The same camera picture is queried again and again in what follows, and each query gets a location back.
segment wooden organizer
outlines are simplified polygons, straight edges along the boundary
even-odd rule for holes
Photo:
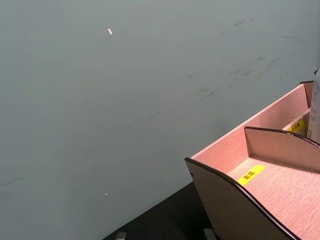
[[[320,239],[320,145],[306,137],[313,82],[186,158],[221,240]]]

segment curved wooden panel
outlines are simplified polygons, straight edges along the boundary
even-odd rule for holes
[[[300,239],[234,179],[191,158],[185,161],[220,239]]]
[[[244,128],[252,156],[320,172],[320,145],[299,134],[260,127]]]

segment scuff mark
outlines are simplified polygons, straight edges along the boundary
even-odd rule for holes
[[[239,27],[239,26],[240,26],[241,24],[243,24],[245,21],[246,21],[245,18],[242,19],[242,20],[240,20],[240,21],[237,21],[237,22],[234,24],[234,26],[235,26],[235,27]]]
[[[305,53],[305,51],[301,51],[301,49],[295,49],[295,50],[291,51],[290,53],[295,57],[300,57],[301,55],[303,55]]]
[[[221,89],[221,88],[218,88],[218,89],[216,89],[216,90],[214,90],[214,91],[211,91],[209,94],[207,94],[207,95],[204,96],[203,98],[201,98],[201,100],[203,101],[203,100],[206,100],[206,99],[208,99],[208,98],[213,99],[214,97],[218,96],[218,95],[221,94],[221,93],[222,93],[222,89]]]
[[[161,112],[158,112],[158,113],[156,113],[154,115],[149,116],[148,119],[154,119],[156,116],[158,116],[160,114],[161,114]]]
[[[242,73],[243,73],[243,76],[246,77],[248,76],[253,70],[252,69],[245,69]]]
[[[90,154],[92,154],[96,149],[98,149],[98,147],[94,147],[92,148],[91,150],[89,150],[85,155],[83,155],[83,157],[81,157],[81,160],[82,159],[85,159],[86,157],[88,157]]]
[[[234,70],[234,71],[231,71],[231,72],[228,72],[229,75],[236,75],[237,73],[241,72],[241,69],[238,69],[238,70]]]
[[[262,56],[258,56],[258,59],[255,62],[258,63],[258,62],[265,60],[265,59],[266,59],[266,57],[263,54]]]
[[[192,73],[192,74],[188,75],[188,79],[191,80],[191,77],[194,76],[194,75],[196,75],[196,73]]]
[[[209,87],[202,87],[197,93],[196,93],[196,96],[200,95],[200,94],[203,94],[203,93],[206,93],[209,91]]]
[[[16,179],[13,179],[11,181],[6,181],[3,184],[1,184],[1,187],[5,187],[5,186],[8,186],[8,185],[14,184],[16,182],[24,180],[25,178],[26,178],[25,176],[21,176],[21,177],[18,177]]]
[[[275,58],[273,60],[270,61],[270,63],[266,66],[266,69],[263,70],[260,75],[259,78],[261,78],[263,75],[265,75],[266,73],[268,73],[271,69],[273,69],[274,67],[277,67],[280,64],[280,58]]]
[[[292,36],[283,36],[282,39],[293,39],[295,38],[296,36],[292,35]]]
[[[280,82],[284,82],[283,80],[282,80],[282,75],[283,75],[284,73],[281,73],[280,75],[279,75],[279,78],[280,78]]]
[[[7,194],[7,193],[4,193],[4,192],[0,192],[0,202],[1,201],[5,201],[5,200],[8,200],[12,198],[11,195]]]

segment dark edge trim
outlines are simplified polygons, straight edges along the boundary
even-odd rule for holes
[[[201,167],[217,176],[222,178],[231,184],[236,190],[238,190],[242,195],[244,195],[251,204],[256,207],[265,217],[268,219],[276,228],[278,228],[284,235],[286,235],[291,240],[302,240],[297,235],[295,235],[290,229],[283,225],[276,217],[274,217],[249,191],[247,191],[243,186],[241,186],[236,180],[228,176],[227,174],[218,171],[212,167],[209,167],[201,162],[198,162],[192,158],[186,157],[184,159],[198,167]]]
[[[309,83],[313,83],[314,81],[301,81],[300,84],[309,84]]]
[[[295,136],[299,139],[302,139],[302,140],[308,142],[309,144],[312,144],[313,146],[320,149],[320,144],[318,142],[316,142],[308,137],[302,136],[298,133],[292,132],[292,131],[286,131],[286,130],[282,130],[282,129],[255,127],[255,126],[245,126],[244,131],[246,131],[246,129],[254,129],[254,130],[260,130],[260,131],[269,131],[269,132],[276,132],[276,133],[282,133],[282,134],[290,134],[290,135]]]

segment white object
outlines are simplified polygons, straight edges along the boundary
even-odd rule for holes
[[[320,71],[315,74],[307,137],[320,143]]]

